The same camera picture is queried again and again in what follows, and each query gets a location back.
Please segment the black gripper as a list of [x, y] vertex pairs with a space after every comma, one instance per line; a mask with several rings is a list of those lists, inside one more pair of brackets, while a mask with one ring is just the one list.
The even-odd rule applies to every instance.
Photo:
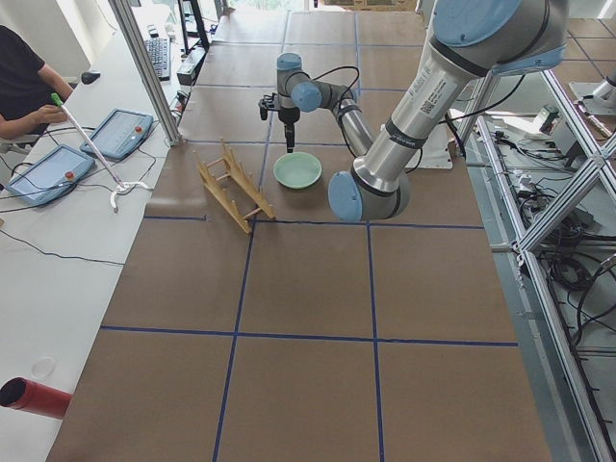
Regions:
[[284, 108], [279, 110], [279, 120], [285, 124], [284, 134], [286, 152], [292, 153], [295, 150], [295, 124], [299, 121], [299, 108]]

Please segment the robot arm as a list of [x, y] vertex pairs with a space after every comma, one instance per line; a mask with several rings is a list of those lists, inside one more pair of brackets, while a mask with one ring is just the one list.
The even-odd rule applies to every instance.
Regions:
[[311, 78], [296, 53], [278, 56], [276, 92], [260, 111], [277, 111], [287, 146], [302, 112], [326, 109], [355, 158], [328, 184], [341, 220], [388, 219], [407, 206], [407, 164], [472, 80], [524, 75], [561, 63], [569, 19], [566, 1], [438, 1], [414, 81], [378, 135], [369, 129], [350, 88]]

